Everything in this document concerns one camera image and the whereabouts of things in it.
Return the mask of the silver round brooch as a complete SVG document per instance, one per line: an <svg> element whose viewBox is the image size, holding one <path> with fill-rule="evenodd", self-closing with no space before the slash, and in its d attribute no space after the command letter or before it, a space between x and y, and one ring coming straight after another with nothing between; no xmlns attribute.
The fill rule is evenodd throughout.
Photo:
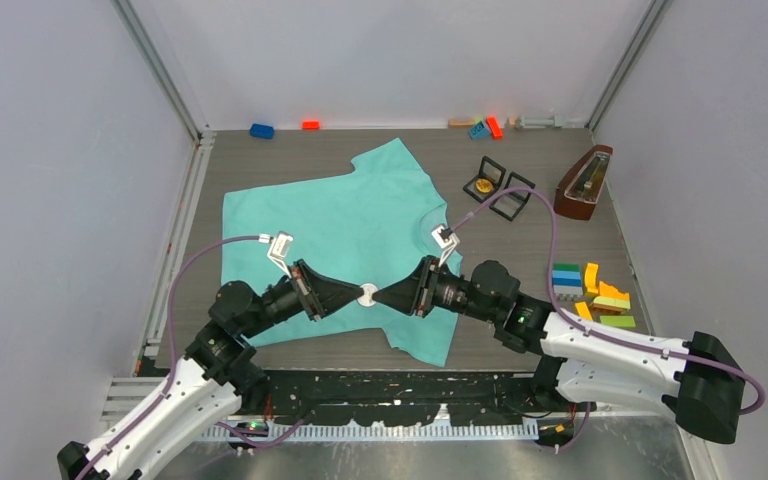
<svg viewBox="0 0 768 480"><path fill-rule="evenodd" d="M357 303L365 308L370 308L376 304L373 296L378 291L378 287L373 283L364 283L360 286L362 295L357 298Z"/></svg>

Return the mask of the teal t-shirt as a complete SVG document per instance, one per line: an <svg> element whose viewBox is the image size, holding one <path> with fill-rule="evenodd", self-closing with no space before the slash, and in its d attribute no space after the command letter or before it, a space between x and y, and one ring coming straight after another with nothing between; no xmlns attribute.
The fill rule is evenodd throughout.
<svg viewBox="0 0 768 480"><path fill-rule="evenodd" d="M404 143L393 139L351 163L345 175L226 193L222 235L230 242L222 248L221 283L243 280L261 293L279 279L265 248L241 241L243 235L284 231L294 238L289 261L301 259L324 276L380 289L404 279L423 257L439 255L431 231L445 223L447 204ZM380 329L391 347L442 367L456 324L456 315L442 309L417 318L352 302L322 321L301 313L248 338L266 346Z"/></svg>

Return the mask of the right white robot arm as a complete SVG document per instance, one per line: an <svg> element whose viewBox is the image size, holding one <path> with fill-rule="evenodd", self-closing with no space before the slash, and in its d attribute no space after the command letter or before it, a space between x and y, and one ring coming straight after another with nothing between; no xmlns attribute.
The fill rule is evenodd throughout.
<svg viewBox="0 0 768 480"><path fill-rule="evenodd" d="M408 277L372 297L406 315L424 317L442 308L492 324L506 348L539 355L530 392L544 410L566 401L625 405L672 419L709 442L735 442L746 381L719 338L624 331L519 288L519 280L495 260L480 263L465 279L428 256Z"/></svg>

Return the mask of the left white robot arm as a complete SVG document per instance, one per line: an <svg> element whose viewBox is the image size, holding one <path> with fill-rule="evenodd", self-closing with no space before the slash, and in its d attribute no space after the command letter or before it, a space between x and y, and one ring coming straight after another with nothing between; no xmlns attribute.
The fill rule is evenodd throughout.
<svg viewBox="0 0 768 480"><path fill-rule="evenodd" d="M153 479L210 426L267 398L248 339L304 313L318 321L362 297L358 285L318 274L299 260L263 293L244 281L218 290L209 321L169 374L114 426L57 454L64 479Z"/></svg>

